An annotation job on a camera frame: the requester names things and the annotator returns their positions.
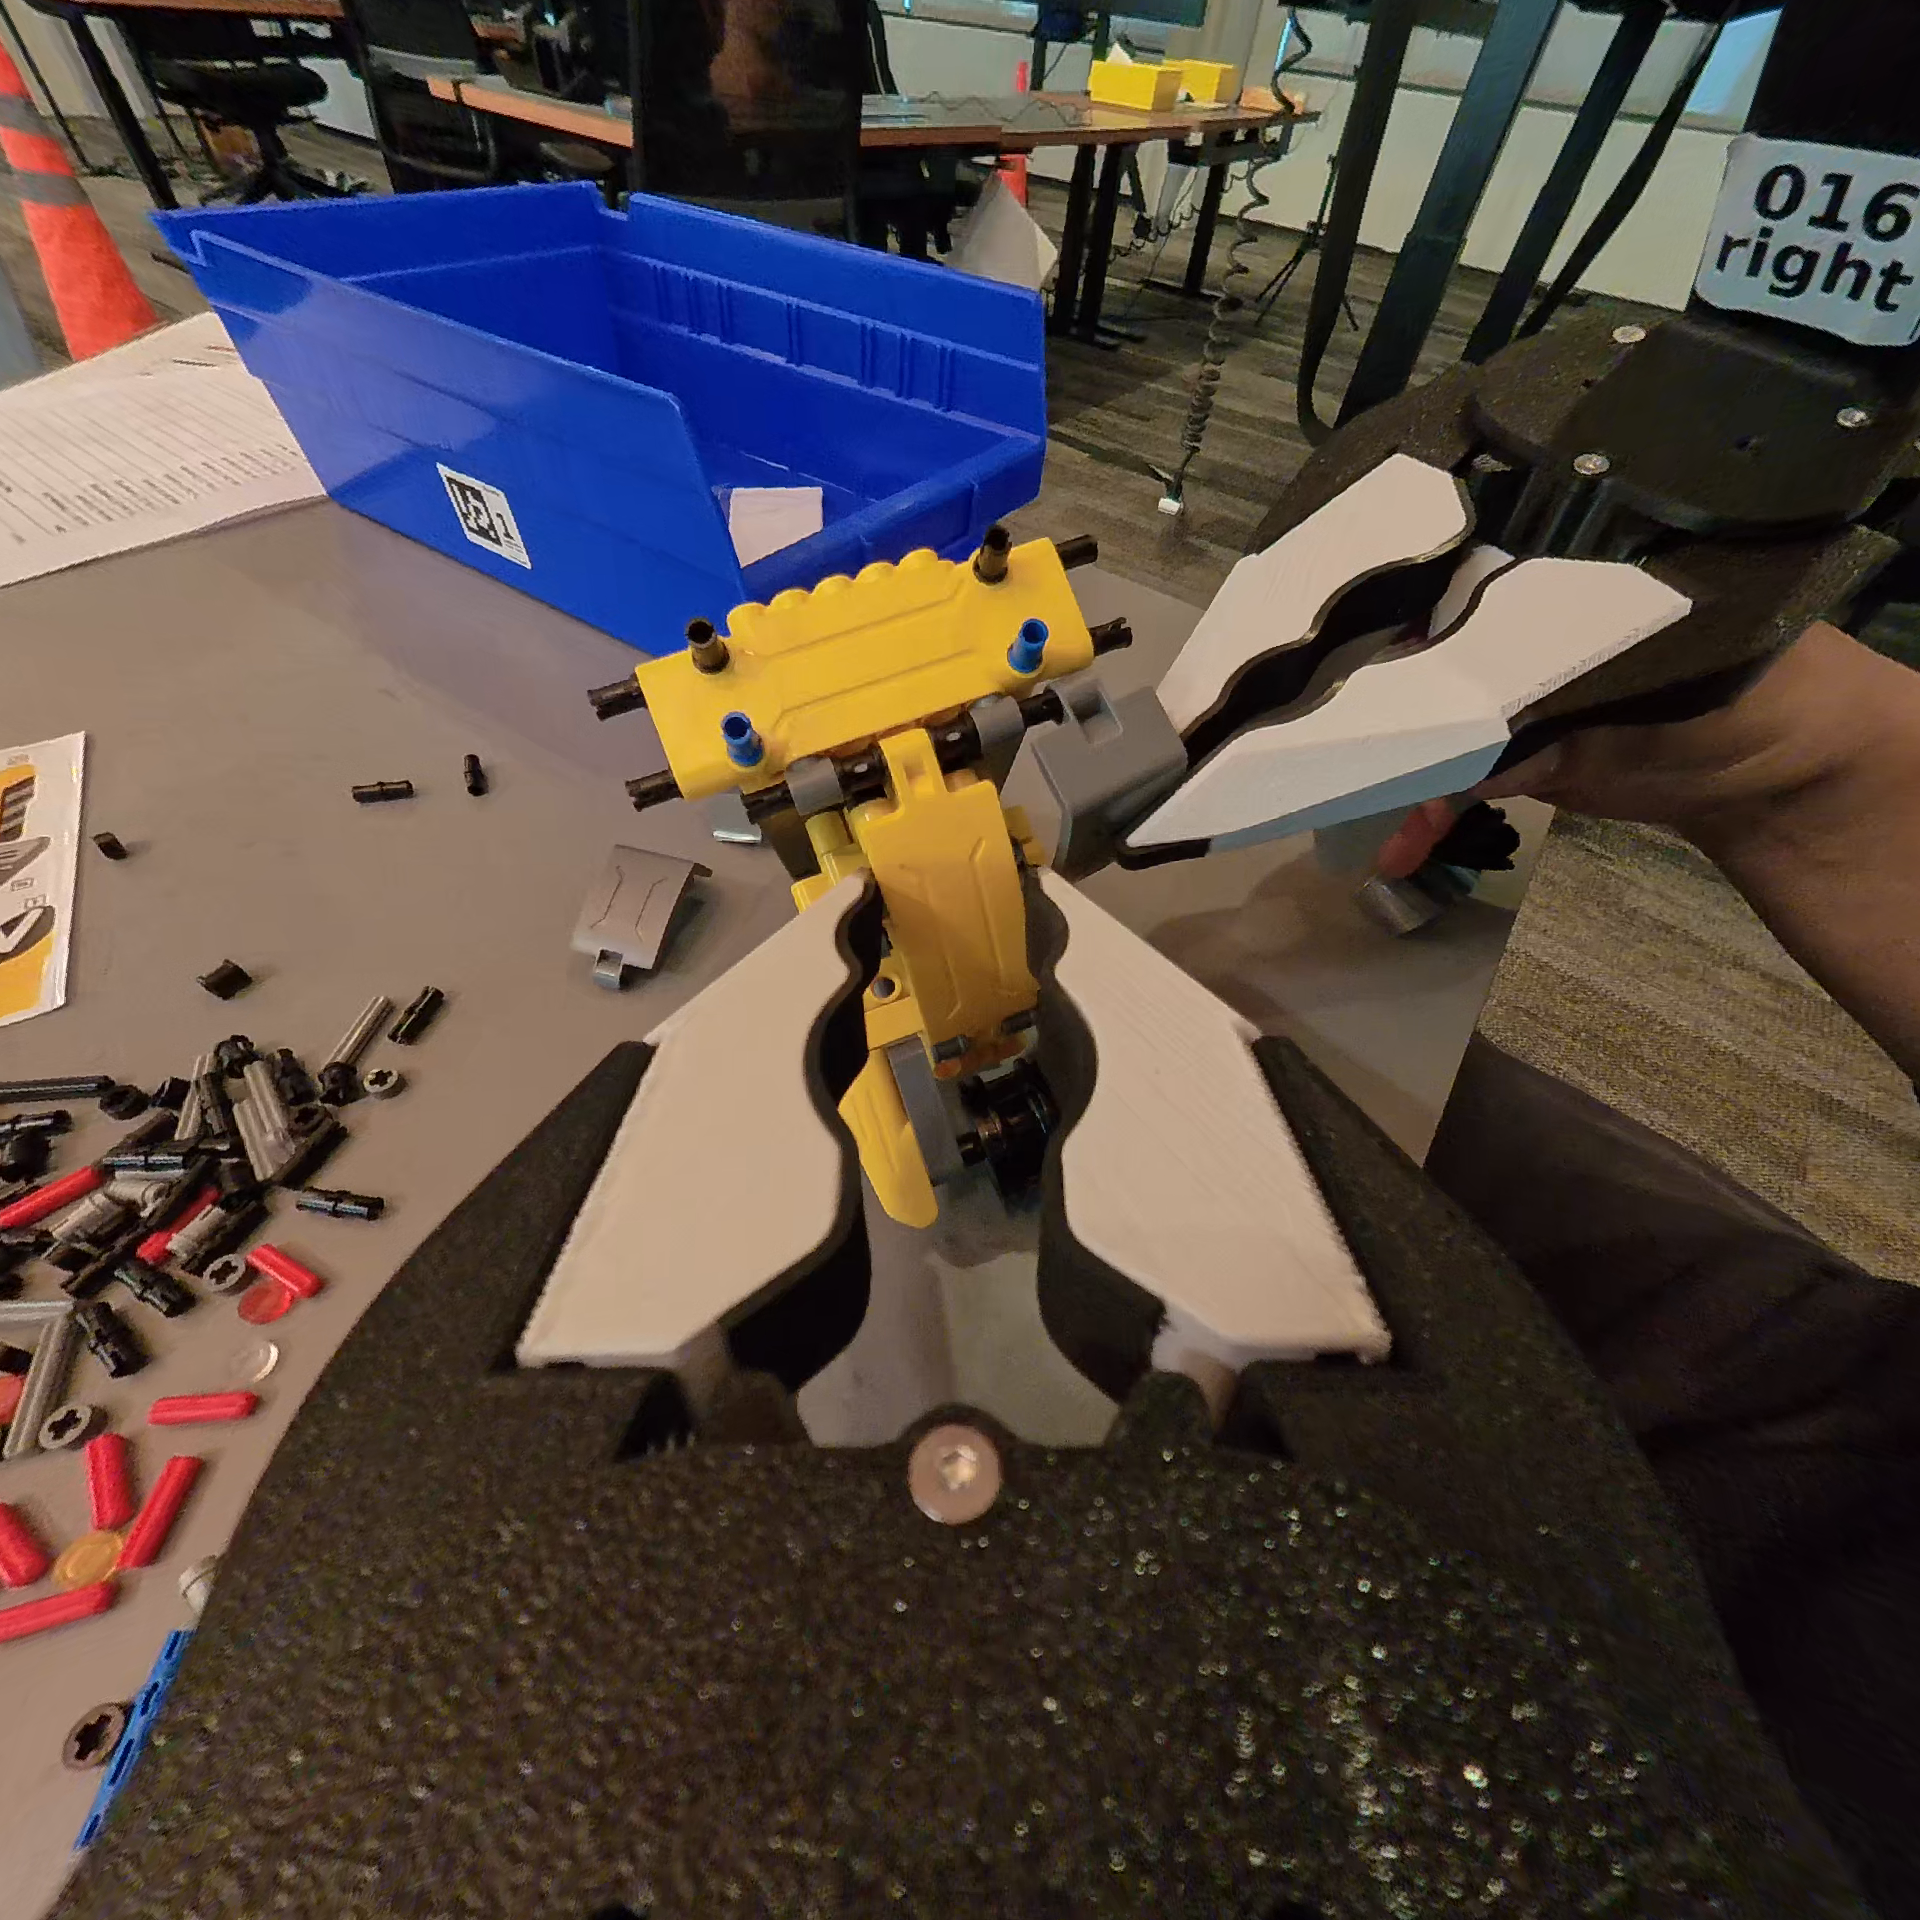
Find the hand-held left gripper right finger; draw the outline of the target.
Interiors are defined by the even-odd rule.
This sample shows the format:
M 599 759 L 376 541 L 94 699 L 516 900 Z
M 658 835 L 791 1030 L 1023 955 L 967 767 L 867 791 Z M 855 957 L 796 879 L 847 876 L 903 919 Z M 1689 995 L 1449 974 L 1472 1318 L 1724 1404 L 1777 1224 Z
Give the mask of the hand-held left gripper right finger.
M 1097 1389 L 1238 1389 L 1260 1361 L 1391 1357 L 1260 1032 L 1054 870 L 1031 879 L 1040 1317 Z

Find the orange traffic cone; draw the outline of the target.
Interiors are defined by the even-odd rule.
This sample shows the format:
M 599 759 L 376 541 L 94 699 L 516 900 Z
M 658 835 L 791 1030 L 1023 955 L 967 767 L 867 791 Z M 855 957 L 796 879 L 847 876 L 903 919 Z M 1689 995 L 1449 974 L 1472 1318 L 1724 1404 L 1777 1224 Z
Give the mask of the orange traffic cone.
M 12 52 L 3 52 L 3 152 L 70 355 L 89 359 L 156 329 L 154 304 L 44 126 Z

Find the pile of small toy pieces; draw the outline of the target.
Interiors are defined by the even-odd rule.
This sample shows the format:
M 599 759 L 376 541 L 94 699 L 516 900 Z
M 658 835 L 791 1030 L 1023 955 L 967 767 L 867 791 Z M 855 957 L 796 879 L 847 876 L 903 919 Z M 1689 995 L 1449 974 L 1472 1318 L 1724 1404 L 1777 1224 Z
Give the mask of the pile of small toy pieces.
M 228 1303 L 262 1333 L 322 1296 L 280 1211 L 292 1228 L 384 1221 L 384 1192 L 328 1177 L 351 1108 L 408 1089 L 377 1052 L 418 1044 L 447 1005 L 439 984 L 402 1005 L 377 995 L 319 1065 L 228 1035 L 154 1089 L 107 1075 L 6 1080 L 6 1462 L 75 1456 L 87 1508 L 56 1545 L 6 1499 L 6 1644 L 107 1614 L 123 1576 L 162 1560 L 208 1462 L 146 1443 L 252 1421 L 280 1351 L 258 1339 L 231 1382 L 132 1413 L 81 1398 L 75 1372 L 130 1385 L 156 1360 L 154 1333 L 199 1307 Z

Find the long wooden office desk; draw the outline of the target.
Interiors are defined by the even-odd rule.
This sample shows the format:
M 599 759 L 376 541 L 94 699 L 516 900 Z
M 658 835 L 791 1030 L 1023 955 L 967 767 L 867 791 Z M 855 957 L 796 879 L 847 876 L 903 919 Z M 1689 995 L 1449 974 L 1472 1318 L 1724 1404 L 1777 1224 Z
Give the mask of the long wooden office desk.
M 1190 165 L 1204 181 L 1185 276 L 1166 284 L 1170 293 L 1198 299 L 1207 286 L 1231 168 L 1283 157 L 1292 137 L 1320 117 L 1320 110 L 1289 99 L 1263 102 L 1252 93 L 1232 104 L 1177 102 L 1166 110 L 1094 102 L 1070 92 L 951 101 L 873 93 L 862 104 L 858 143 L 865 152 L 948 151 L 976 157 L 1073 151 L 1064 256 L 1048 329 L 1113 350 L 1142 340 L 1142 332 L 1103 316 L 1126 163 L 1144 147 L 1163 143 L 1176 163 Z

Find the wooden desk with black legs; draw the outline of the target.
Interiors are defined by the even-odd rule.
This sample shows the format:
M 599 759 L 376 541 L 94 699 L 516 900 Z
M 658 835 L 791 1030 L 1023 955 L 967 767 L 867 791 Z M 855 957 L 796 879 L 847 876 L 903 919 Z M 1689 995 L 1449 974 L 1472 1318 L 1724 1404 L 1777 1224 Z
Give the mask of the wooden desk with black legs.
M 1353 72 L 1350 115 L 1332 159 L 1332 193 L 1321 229 L 1321 262 L 1313 284 L 1297 379 L 1299 425 L 1313 447 L 1321 447 L 1337 428 L 1402 395 L 1410 383 L 1449 278 L 1464 256 L 1472 220 L 1518 124 L 1561 9 L 1560 1 L 1488 5 L 1484 46 L 1458 93 L 1448 139 L 1388 276 L 1377 317 L 1362 339 L 1335 421 L 1328 422 L 1318 412 L 1318 377 L 1352 286 L 1361 224 L 1377 181 L 1414 35 L 1434 25 L 1441 12 L 1438 5 L 1414 1 L 1367 7 L 1367 41 Z M 1614 37 L 1575 110 L 1561 151 L 1537 191 L 1496 291 L 1488 294 L 1462 352 L 1462 359 L 1471 365 L 1484 363 L 1515 340 L 1531 339 L 1572 297 L 1590 268 L 1647 193 L 1674 133 L 1689 112 L 1697 84 L 1719 49 L 1724 31 L 1736 17 L 1767 12 L 1767 5 L 1608 1 L 1590 5 L 1590 12 L 1616 16 Z M 1641 72 L 1659 27 L 1674 16 L 1700 25 L 1704 39 L 1648 124 L 1644 141 L 1624 166 L 1614 190 L 1563 259 L 1560 273 L 1543 281 L 1548 253 L 1594 173 L 1602 141 Z

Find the grey curved toy panel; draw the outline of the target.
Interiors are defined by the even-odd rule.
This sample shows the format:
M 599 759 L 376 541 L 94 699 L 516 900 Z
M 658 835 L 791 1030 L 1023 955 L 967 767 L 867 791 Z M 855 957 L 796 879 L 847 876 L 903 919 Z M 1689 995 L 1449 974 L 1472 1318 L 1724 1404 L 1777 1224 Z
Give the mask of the grey curved toy panel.
M 612 846 L 588 887 L 570 948 L 599 990 L 624 992 L 658 972 L 689 903 L 714 870 L 695 859 Z

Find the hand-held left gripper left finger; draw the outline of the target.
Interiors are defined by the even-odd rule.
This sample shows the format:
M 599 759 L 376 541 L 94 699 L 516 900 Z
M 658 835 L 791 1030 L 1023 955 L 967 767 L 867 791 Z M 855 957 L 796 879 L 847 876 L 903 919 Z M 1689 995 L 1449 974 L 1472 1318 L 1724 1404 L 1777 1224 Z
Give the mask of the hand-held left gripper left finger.
M 878 888 L 855 876 L 647 1035 L 522 1367 L 810 1381 L 854 1341 L 873 1262 L 840 1108 L 871 1055 L 875 969 Z

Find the white printed paper sheet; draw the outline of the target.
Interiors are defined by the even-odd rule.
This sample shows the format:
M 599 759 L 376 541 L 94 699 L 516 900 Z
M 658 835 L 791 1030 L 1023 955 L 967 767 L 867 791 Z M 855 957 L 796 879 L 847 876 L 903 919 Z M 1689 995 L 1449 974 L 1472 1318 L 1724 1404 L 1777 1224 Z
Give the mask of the white printed paper sheet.
M 3 395 L 3 585 L 321 496 L 211 310 Z

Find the person's right hand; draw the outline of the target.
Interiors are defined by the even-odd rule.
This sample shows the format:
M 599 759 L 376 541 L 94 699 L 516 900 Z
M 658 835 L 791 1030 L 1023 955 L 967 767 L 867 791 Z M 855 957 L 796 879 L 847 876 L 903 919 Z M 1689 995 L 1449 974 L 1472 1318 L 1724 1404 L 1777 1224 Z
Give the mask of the person's right hand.
M 1377 873 L 1414 876 L 1480 800 L 1528 798 L 1675 832 L 1919 1079 L 1919 677 L 1826 621 L 1730 704 L 1594 727 L 1415 806 Z

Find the white paper scrap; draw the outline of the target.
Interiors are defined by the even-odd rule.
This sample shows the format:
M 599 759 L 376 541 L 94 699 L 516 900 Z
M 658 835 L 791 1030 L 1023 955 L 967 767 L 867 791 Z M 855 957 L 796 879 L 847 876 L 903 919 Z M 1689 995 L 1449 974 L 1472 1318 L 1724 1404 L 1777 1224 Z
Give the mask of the white paper scrap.
M 743 568 L 814 540 L 825 528 L 820 487 L 734 487 L 728 533 Z

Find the blue plastic storage bin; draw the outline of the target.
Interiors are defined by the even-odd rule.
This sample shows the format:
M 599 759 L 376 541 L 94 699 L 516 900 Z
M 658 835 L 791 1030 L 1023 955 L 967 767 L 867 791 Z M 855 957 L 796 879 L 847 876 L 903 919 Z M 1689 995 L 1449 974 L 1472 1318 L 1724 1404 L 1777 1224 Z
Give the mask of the blue plastic storage bin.
M 1038 294 L 588 183 L 154 215 L 330 499 L 656 655 L 1040 493 Z M 734 487 L 818 487 L 754 566 Z

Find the yellow brick-built toy model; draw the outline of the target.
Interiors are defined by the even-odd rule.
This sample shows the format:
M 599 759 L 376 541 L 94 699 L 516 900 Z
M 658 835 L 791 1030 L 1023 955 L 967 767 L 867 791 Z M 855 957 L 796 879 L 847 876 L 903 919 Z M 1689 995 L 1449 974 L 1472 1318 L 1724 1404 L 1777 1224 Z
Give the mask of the yellow brick-built toy model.
M 1096 556 L 995 524 L 967 559 L 922 549 L 722 629 L 698 616 L 676 653 L 588 692 L 599 717 L 654 719 L 664 771 L 628 782 L 636 809 L 734 795 L 756 824 L 794 822 L 799 908 L 873 883 L 870 1060 L 840 1112 L 905 1228 L 932 1224 L 938 1189 L 971 1165 L 1031 1183 L 1054 1126 L 1026 1060 L 1024 878 L 1046 854 L 1001 782 L 1031 728 L 1070 715 L 1082 673 L 1134 641 L 1075 596 L 1070 572 Z

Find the person's dark clothing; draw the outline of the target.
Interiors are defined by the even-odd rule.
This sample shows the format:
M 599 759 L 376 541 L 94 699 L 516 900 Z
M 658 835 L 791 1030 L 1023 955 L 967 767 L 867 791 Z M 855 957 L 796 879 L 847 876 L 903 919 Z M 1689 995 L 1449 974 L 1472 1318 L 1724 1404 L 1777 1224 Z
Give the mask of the person's dark clothing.
M 1868 1902 L 1919 1916 L 1916 1286 L 1488 1040 L 1425 1165 L 1614 1398 Z

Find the instruction booklet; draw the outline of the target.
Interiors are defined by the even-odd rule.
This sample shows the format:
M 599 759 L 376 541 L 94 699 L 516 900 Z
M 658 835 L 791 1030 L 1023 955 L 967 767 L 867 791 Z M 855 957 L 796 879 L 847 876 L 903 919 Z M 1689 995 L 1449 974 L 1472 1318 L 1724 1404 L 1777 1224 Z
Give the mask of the instruction booklet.
M 3 1024 L 64 1005 L 87 736 L 3 752 Z

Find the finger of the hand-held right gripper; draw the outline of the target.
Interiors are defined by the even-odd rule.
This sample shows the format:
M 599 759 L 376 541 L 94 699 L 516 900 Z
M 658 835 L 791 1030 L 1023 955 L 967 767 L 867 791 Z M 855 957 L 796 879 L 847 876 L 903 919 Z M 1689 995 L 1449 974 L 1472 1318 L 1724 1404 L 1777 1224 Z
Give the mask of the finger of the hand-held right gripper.
M 1627 563 L 1467 556 L 1423 651 L 1361 662 L 1305 710 L 1239 728 L 1121 846 L 1139 869 L 1436 800 L 1488 777 L 1515 717 L 1679 623 L 1692 599 Z
M 1232 568 L 1156 688 L 1153 739 L 1311 739 L 1362 667 L 1449 633 L 1512 565 L 1451 470 L 1394 452 Z

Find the blue toy beam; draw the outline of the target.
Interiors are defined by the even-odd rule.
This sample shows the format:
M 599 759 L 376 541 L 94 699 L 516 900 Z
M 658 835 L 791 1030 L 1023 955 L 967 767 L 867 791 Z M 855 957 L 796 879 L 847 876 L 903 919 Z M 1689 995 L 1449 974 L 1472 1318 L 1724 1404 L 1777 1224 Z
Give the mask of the blue toy beam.
M 103 1781 L 75 1836 L 73 1855 L 82 1855 L 96 1841 L 96 1837 L 100 1837 L 112 1804 L 126 1788 L 138 1759 L 143 1758 L 154 1734 L 154 1725 L 161 1717 L 162 1702 L 169 1688 L 174 1686 L 186 1649 L 191 1648 L 195 1637 L 195 1628 L 179 1628 L 167 1637 L 167 1641 L 161 1645 L 161 1652 L 148 1671 L 144 1686 L 132 1695 L 130 1705 L 126 1708 L 123 1732 L 120 1734 L 112 1755 L 103 1767 Z

